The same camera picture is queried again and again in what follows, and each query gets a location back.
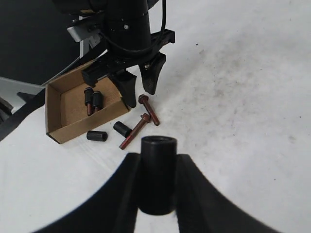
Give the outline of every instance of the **black plastic part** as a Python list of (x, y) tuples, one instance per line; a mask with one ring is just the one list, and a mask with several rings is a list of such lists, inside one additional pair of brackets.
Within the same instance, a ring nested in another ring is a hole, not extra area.
[(124, 103), (131, 108), (136, 107), (135, 84), (136, 75), (126, 70), (109, 75), (109, 79), (120, 92)]
[(175, 209), (177, 141), (149, 136), (141, 140), (139, 208), (149, 215), (165, 215)]
[[(172, 178), (170, 170), (174, 173), (172, 186), (181, 233), (277, 233), (218, 192), (189, 155), (176, 155), (175, 139), (161, 136), (143, 138), (141, 155), (127, 154), (112, 177), (89, 200), (37, 233), (133, 233), (142, 194), (150, 198), (144, 198), (145, 206), (167, 209), (159, 201), (166, 202), (170, 196), (166, 189)], [(148, 186), (143, 179), (146, 175), (153, 182)], [(169, 182), (163, 181), (165, 175)], [(159, 195), (150, 194), (148, 188)]]
[(100, 91), (95, 91), (93, 93), (93, 107), (99, 107), (102, 109), (104, 106), (104, 97)]
[(139, 154), (127, 154), (107, 183), (89, 200), (36, 233), (133, 233), (139, 164)]
[(127, 127), (120, 121), (117, 121), (114, 124), (113, 129), (117, 131), (119, 134), (121, 134), (123, 137), (128, 137), (128, 135), (130, 135), (132, 131), (129, 127)]
[(90, 141), (105, 142), (108, 138), (108, 134), (102, 131), (88, 131), (86, 138)]
[(20, 97), (26, 103), (29, 102), (33, 97), (35, 97), (35, 95), (23, 93), (23, 92), (17, 92), (17, 96)]
[(176, 162), (176, 193), (181, 233), (277, 233), (225, 198), (187, 154)]
[(56, 8), (65, 14), (79, 15), (81, 11), (97, 12), (104, 9), (107, 0), (52, 0)]
[(84, 90), (84, 104), (87, 106), (88, 103), (92, 103), (94, 90), (91, 87), (87, 87)]
[(165, 61), (166, 56), (159, 52), (151, 61), (148, 62), (148, 68), (146, 68), (144, 64), (139, 65), (144, 90), (150, 95), (154, 95), (156, 92), (157, 80)]

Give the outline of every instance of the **bolt head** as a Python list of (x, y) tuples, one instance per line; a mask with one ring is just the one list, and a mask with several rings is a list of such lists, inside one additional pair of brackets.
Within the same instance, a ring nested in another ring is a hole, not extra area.
[(144, 113), (143, 115), (141, 115), (141, 118), (148, 123), (150, 123), (151, 121), (150, 116), (147, 113)]
[(142, 94), (138, 97), (138, 103), (142, 104), (144, 101), (148, 101), (149, 97)]

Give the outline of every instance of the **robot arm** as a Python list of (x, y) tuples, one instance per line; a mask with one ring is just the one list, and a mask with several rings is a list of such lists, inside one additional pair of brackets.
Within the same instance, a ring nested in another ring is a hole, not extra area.
[(161, 31), (150, 33), (148, 11), (158, 0), (53, 0), (66, 14), (84, 16), (68, 27), (76, 42), (95, 34), (101, 37), (101, 53), (82, 71), (86, 84), (94, 87), (101, 78), (109, 78), (120, 91), (124, 102), (136, 106), (136, 76), (126, 69), (139, 66), (143, 87), (154, 95), (160, 71), (166, 61), (160, 49), (175, 42), (175, 33), (165, 29), (166, 0), (162, 0)]

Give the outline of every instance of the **black cable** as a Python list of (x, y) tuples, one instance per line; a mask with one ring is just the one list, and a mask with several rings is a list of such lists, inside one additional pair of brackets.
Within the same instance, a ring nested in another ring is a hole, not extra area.
[(113, 42), (105, 34), (103, 34), (103, 38), (106, 41), (108, 41), (110, 44), (112, 44), (113, 46), (115, 46), (118, 49), (121, 49), (123, 51), (126, 51), (126, 52), (130, 52), (130, 53), (146, 52), (146, 51), (152, 49), (156, 44), (158, 44), (160, 42), (160, 40), (162, 39), (162, 36), (164, 34), (164, 31), (165, 31), (165, 26), (166, 26), (166, 0), (162, 0), (162, 25), (161, 25), (161, 32), (160, 32), (159, 37), (156, 39), (156, 41), (151, 46), (149, 46), (149, 47), (147, 47), (147, 48), (145, 48), (143, 50), (128, 50), (128, 49), (123, 48), (120, 45), (116, 44), (115, 42)]

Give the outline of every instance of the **black nut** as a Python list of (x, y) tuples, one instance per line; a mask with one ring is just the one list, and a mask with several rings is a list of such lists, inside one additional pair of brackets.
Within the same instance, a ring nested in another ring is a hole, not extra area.
[(129, 127), (127, 127), (120, 121), (117, 121), (114, 124), (113, 129), (117, 131), (119, 134), (121, 134), (123, 137), (128, 137), (128, 135), (130, 135), (132, 131)]

